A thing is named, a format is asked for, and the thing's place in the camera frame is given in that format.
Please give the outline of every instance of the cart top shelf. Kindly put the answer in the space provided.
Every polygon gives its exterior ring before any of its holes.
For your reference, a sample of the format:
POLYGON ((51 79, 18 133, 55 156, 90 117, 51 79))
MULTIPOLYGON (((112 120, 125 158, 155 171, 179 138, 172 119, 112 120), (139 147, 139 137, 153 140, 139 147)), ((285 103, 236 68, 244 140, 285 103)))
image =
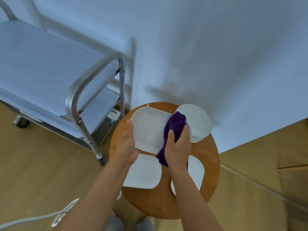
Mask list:
MULTIPOLYGON (((23 21, 0 23, 0 92, 5 90, 57 116, 73 82, 101 56, 23 21)), ((78 110, 116 75, 109 64, 83 90, 78 110)))

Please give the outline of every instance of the round wooden table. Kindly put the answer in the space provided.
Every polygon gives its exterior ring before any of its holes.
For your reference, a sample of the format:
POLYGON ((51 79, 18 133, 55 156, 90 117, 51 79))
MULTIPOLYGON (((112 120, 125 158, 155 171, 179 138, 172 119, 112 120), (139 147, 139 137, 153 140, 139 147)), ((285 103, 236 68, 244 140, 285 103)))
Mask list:
MULTIPOLYGON (((168 113, 174 113, 178 108, 178 105, 155 102, 150 103, 150 107, 159 109, 168 113)), ((128 114, 120 121, 116 127, 111 144, 109 156, 112 158, 112 154, 116 149, 116 144, 119 137, 126 129, 127 120, 129 120, 133 113, 141 107, 145 107, 146 104, 141 105, 128 114)), ((154 155, 148 152, 140 151, 141 154, 154 155)), ((204 166, 205 172, 200 189, 200 193, 206 202, 208 202, 213 195, 219 178, 220 160, 218 150, 212 135, 207 136, 198 143, 193 143, 191 148, 191 155, 198 158, 204 166)), ((137 209, 144 212, 147 215, 162 218, 162 219, 179 219, 180 213, 178 210, 175 195, 171 191, 171 175, 168 167, 162 167, 162 175, 159 184, 153 189, 138 189, 131 187, 123 187, 123 196, 137 209)))

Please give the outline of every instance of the hand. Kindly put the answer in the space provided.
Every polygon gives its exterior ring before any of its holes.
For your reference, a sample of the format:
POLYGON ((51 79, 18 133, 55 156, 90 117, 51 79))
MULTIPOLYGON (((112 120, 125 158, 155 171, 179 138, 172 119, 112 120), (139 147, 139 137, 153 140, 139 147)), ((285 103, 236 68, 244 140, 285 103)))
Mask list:
POLYGON ((169 130, 165 148, 165 158, 170 169, 187 168, 187 161, 191 149, 188 125, 185 125, 179 140, 174 142, 174 132, 169 130))
POLYGON ((139 155, 135 148, 134 126, 131 120, 127 120, 127 129, 120 137, 115 150, 115 157, 123 160, 124 163, 132 165, 139 155))

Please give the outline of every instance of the person's left hand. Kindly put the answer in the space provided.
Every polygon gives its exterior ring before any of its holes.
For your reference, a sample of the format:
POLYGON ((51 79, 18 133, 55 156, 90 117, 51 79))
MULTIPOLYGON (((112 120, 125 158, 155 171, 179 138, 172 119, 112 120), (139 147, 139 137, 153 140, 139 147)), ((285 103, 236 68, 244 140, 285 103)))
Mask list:
POLYGON ((136 161, 138 155, 139 151, 135 148, 133 122, 127 120, 127 129, 118 140, 115 156, 131 165, 136 161))

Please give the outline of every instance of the purple towel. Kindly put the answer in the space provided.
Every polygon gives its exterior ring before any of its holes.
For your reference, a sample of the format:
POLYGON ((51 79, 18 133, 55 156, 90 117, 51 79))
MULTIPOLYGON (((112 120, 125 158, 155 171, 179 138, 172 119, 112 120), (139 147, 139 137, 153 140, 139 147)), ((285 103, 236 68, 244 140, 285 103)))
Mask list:
POLYGON ((162 165, 168 167, 167 161, 165 159, 165 147, 168 140, 168 132, 169 130, 173 130, 174 132, 174 141, 175 143, 180 138, 182 130, 184 126, 186 125, 186 117, 184 114, 181 114, 180 112, 175 112, 167 121, 167 124, 164 129, 164 146, 159 151, 159 153, 156 155, 156 158, 159 160, 159 163, 162 165))

